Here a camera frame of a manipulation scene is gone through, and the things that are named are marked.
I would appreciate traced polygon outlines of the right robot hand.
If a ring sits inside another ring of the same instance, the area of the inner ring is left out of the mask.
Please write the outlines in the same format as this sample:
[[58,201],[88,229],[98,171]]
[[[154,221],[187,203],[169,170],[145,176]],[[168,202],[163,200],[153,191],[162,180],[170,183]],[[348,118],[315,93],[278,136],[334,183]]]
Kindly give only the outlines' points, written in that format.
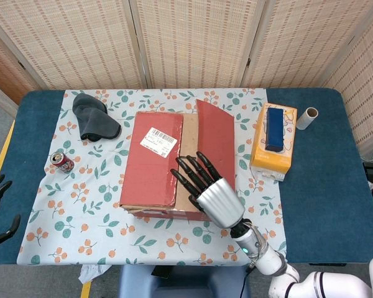
[[171,174],[189,194],[190,202],[220,228],[233,228],[243,218],[245,208],[228,181],[200,151],[175,160],[183,173]]

